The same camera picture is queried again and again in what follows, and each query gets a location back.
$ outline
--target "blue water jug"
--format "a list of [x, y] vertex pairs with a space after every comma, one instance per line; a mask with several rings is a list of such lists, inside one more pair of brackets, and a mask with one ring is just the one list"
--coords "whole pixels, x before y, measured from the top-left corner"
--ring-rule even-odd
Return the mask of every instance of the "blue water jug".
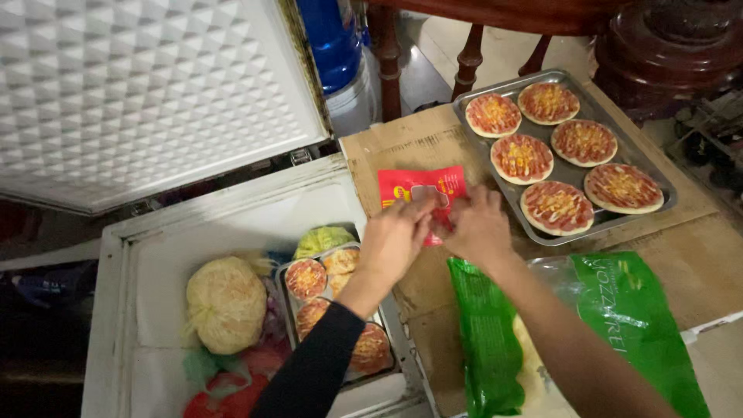
[[322, 83], [322, 93], [342, 89], [356, 77], [361, 41], [348, 0], [297, 0]]

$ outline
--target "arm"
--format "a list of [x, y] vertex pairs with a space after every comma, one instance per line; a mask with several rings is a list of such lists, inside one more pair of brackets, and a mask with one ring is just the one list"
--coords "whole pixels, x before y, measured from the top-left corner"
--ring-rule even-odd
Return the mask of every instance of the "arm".
[[366, 226], [356, 271], [263, 390], [251, 418], [325, 417], [366, 318], [405, 274], [429, 232], [435, 203], [398, 202]]
[[676, 417], [658, 392], [541, 283], [512, 249], [501, 196], [474, 187], [452, 208], [455, 232], [436, 228], [452, 252], [509, 297], [562, 394], [583, 418]]

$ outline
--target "red packet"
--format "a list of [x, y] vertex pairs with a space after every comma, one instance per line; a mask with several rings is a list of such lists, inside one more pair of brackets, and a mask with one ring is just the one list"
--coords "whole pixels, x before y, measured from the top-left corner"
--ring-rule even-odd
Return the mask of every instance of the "red packet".
[[[454, 199], [467, 195], [461, 165], [433, 171], [379, 170], [377, 177], [382, 208], [392, 205], [396, 199], [405, 199], [405, 202], [417, 201], [425, 199], [427, 191], [437, 191], [439, 206], [434, 209], [432, 215], [449, 230], [452, 229], [449, 212], [452, 210]], [[423, 245], [430, 247], [443, 243], [441, 238], [429, 233]]]

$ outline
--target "stainless steel tray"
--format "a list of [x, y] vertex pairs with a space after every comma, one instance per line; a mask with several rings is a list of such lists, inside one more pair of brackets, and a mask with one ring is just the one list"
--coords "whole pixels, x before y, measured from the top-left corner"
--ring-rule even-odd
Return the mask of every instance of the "stainless steel tray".
[[[337, 247], [333, 247], [327, 251], [320, 252], [318, 254], [315, 254], [311, 257], [314, 260], [322, 261], [329, 256], [333, 251], [340, 250], [342, 248], [361, 248], [361, 244], [358, 242], [347, 242], [343, 245], [338, 245]], [[282, 311], [285, 315], [285, 321], [286, 321], [286, 330], [287, 334], [289, 336], [289, 342], [291, 343], [292, 350], [296, 348], [297, 345], [299, 345], [299, 336], [296, 333], [296, 313], [299, 311], [299, 309], [304, 306], [304, 302], [295, 298], [290, 294], [286, 287], [285, 282], [285, 275], [286, 271], [289, 268], [289, 266], [293, 263], [293, 261], [282, 264], [276, 269], [276, 273], [274, 275], [274, 281], [276, 284], [276, 287], [279, 290], [279, 293], [281, 294], [281, 304], [282, 304]], [[333, 292], [330, 288], [330, 286], [326, 286], [325, 290], [320, 295], [321, 298], [325, 298], [327, 300], [333, 300]], [[391, 373], [396, 373], [400, 371], [400, 364], [398, 361], [398, 358], [400, 357], [398, 355], [398, 349], [397, 345], [393, 342], [392, 339], [394, 332], [391, 332], [390, 327], [399, 327], [400, 331], [402, 332], [402, 326], [400, 324], [400, 321], [398, 320], [397, 315], [394, 315], [392, 317], [391, 321], [388, 321], [388, 319], [383, 314], [381, 307], [377, 309], [377, 311], [370, 317], [367, 318], [368, 322], [374, 322], [377, 325], [381, 325], [382, 328], [384, 328], [385, 333], [387, 334], [387, 338], [389, 338], [390, 348], [391, 348], [391, 356], [392, 356], [392, 366], [386, 369], [382, 369], [381, 371], [372, 374], [372, 375], [366, 375], [363, 373], [358, 373], [354, 371], [347, 371], [345, 374], [344, 379], [344, 389], [346, 387], [355, 387], [357, 385], [361, 385], [363, 383], [367, 383], [370, 379], [376, 379], [383, 376], [387, 376]]]
[[[519, 186], [517, 184], [509, 183], [505, 181], [496, 172], [495, 167], [490, 162], [490, 147], [493, 145], [495, 139], [486, 138], [474, 133], [467, 123], [467, 119], [464, 116], [464, 111], [467, 108], [467, 104], [474, 98], [488, 93], [498, 93], [502, 96], [509, 97], [513, 102], [516, 102], [516, 98], [519, 93], [525, 87], [539, 82], [552, 82], [560, 83], [567, 89], [570, 89], [580, 100], [580, 112], [576, 115], [576, 119], [588, 119], [595, 120], [596, 122], [603, 123], [607, 126], [616, 136], [619, 143], [619, 150], [616, 156], [611, 160], [614, 163], [630, 164], [639, 167], [642, 171], [647, 173], [650, 177], [655, 180], [663, 191], [663, 197], [665, 203], [658, 210], [663, 212], [676, 205], [678, 201], [676, 197], [676, 189], [673, 184], [666, 179], [666, 176], [650, 161], [645, 154], [637, 148], [634, 141], [624, 132], [622, 128], [617, 125], [614, 118], [609, 116], [606, 110], [596, 102], [596, 100], [585, 90], [583, 87], [567, 72], [563, 70], [544, 70], [535, 74], [528, 75], [526, 77], [517, 78], [514, 80], [498, 83], [493, 86], [485, 87], [479, 90], [470, 91], [469, 93], [460, 94], [459, 97], [454, 100], [452, 105], [454, 106], [454, 112], [459, 117], [459, 121], [464, 127], [464, 131], [467, 133], [467, 137], [478, 149], [479, 154], [486, 161], [487, 166], [490, 167], [490, 172], [498, 182], [498, 186], [503, 192], [503, 196], [508, 201], [509, 205], [519, 218], [519, 221], [526, 230], [526, 234], [534, 241], [542, 245], [561, 245], [566, 242], [574, 241], [588, 235], [592, 235], [601, 231], [606, 231], [617, 227], [619, 225], [630, 222], [640, 216], [645, 215], [623, 215], [621, 213], [609, 212], [603, 208], [594, 206], [594, 225], [588, 231], [582, 234], [570, 235], [567, 237], [556, 237], [554, 235], [542, 232], [529, 223], [524, 217], [523, 212], [519, 206], [519, 199], [521, 194], [526, 190], [527, 186]], [[544, 141], [550, 147], [550, 135], [555, 126], [542, 126], [538, 125], [527, 118], [523, 118], [521, 126], [519, 127], [518, 133], [531, 135]], [[567, 161], [560, 158], [557, 154], [554, 154], [555, 166], [552, 174], [547, 180], [557, 180], [568, 184], [572, 184], [579, 189], [583, 189], [583, 178], [590, 171], [590, 168], [582, 168], [568, 163]]]

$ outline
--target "wooden chair leg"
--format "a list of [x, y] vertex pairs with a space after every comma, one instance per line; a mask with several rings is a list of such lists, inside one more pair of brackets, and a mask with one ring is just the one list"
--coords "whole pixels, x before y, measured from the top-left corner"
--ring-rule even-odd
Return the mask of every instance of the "wooden chair leg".
[[542, 62], [545, 60], [545, 54], [547, 54], [547, 48], [550, 46], [552, 35], [542, 35], [539, 38], [539, 42], [534, 48], [534, 52], [531, 53], [529, 60], [519, 68], [519, 76], [523, 77], [527, 74], [534, 74], [542, 70]]
[[379, 61], [379, 78], [382, 80], [382, 121], [400, 117], [400, 66], [401, 50], [395, 34], [395, 9], [370, 4], [366, 11], [371, 37], [371, 51]]
[[454, 91], [452, 92], [452, 101], [462, 93], [472, 90], [473, 84], [477, 80], [477, 68], [482, 64], [482, 25], [473, 24], [470, 28], [470, 35], [467, 37], [467, 43], [464, 49], [457, 56], [459, 62], [459, 72], [454, 76]]

